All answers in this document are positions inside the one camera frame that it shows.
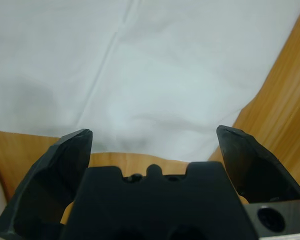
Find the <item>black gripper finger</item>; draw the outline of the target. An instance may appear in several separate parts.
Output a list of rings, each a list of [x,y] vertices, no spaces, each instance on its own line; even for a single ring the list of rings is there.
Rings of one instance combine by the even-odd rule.
[[[0,215],[0,237],[59,237],[90,162],[93,133],[61,137],[31,166]]]
[[[237,193],[249,203],[300,200],[300,186],[252,135],[220,125],[216,129],[226,172]]]

